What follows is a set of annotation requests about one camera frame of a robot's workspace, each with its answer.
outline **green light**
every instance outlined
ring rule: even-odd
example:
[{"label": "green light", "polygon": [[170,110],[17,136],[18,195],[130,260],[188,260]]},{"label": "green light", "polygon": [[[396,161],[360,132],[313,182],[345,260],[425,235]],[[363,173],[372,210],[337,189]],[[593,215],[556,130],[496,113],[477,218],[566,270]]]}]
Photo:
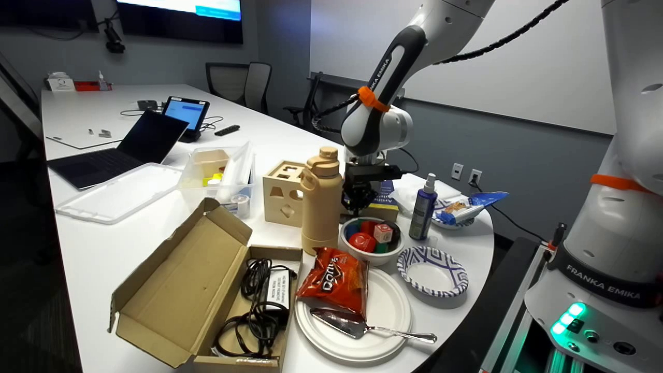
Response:
[{"label": "green light", "polygon": [[573,303],[572,307],[567,307],[567,313],[573,315],[573,318],[578,318],[583,312],[585,312],[583,303]]},{"label": "green light", "polygon": [[562,323],[554,323],[554,325],[552,325],[552,333],[563,333],[563,330],[566,330],[566,327],[563,327]]},{"label": "green light", "polygon": [[573,321],[573,318],[567,315],[567,313],[563,313],[562,320],[559,320],[562,325],[572,325],[572,321]]}]

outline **power outlet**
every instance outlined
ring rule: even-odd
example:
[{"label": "power outlet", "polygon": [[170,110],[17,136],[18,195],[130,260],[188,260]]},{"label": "power outlet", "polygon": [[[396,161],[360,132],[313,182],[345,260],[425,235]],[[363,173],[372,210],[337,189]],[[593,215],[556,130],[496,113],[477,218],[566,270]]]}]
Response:
[{"label": "power outlet", "polygon": [[471,169],[470,178],[467,178],[467,184],[478,184],[478,182],[480,182],[480,177],[483,177],[483,170]]},{"label": "power outlet", "polygon": [[454,164],[451,167],[451,178],[458,181],[462,177],[464,164]]}]

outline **spoon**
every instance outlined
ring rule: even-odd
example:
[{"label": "spoon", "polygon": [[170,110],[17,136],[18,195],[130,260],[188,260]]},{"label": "spoon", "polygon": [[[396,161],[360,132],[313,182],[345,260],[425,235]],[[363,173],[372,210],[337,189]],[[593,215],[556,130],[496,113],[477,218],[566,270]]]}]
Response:
[{"label": "spoon", "polygon": [[351,340],[360,340],[366,333],[375,333],[375,337],[402,337],[402,339],[436,343],[434,333],[410,333],[410,331],[402,331],[402,330],[369,325],[365,321],[345,320],[345,318],[333,315],[330,312],[323,312],[323,309],[313,309],[310,313],[321,323],[329,325],[330,330],[336,330]]}]

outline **laptop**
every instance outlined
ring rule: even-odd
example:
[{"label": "laptop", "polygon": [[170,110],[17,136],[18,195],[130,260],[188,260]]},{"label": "laptop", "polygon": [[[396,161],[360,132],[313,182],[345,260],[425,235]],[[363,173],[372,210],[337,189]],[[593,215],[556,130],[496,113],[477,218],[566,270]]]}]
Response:
[{"label": "laptop", "polygon": [[84,189],[146,161],[161,164],[183,130],[183,120],[145,113],[116,149],[50,160],[48,167],[72,187]]}]

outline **monitor screen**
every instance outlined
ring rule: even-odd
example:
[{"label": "monitor screen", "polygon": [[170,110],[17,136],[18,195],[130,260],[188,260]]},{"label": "monitor screen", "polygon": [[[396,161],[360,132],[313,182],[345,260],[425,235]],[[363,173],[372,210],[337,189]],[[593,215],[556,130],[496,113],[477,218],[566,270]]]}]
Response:
[{"label": "monitor screen", "polygon": [[240,21],[240,0],[117,0],[120,4],[188,12],[207,20]]},{"label": "monitor screen", "polygon": [[0,26],[96,31],[90,0],[0,0]]},{"label": "monitor screen", "polygon": [[123,34],[242,44],[240,0],[117,0]]},{"label": "monitor screen", "polygon": [[204,101],[181,101],[181,100],[170,100],[165,106],[165,117],[178,118],[185,122],[185,130],[196,130],[201,117],[204,114]]}]

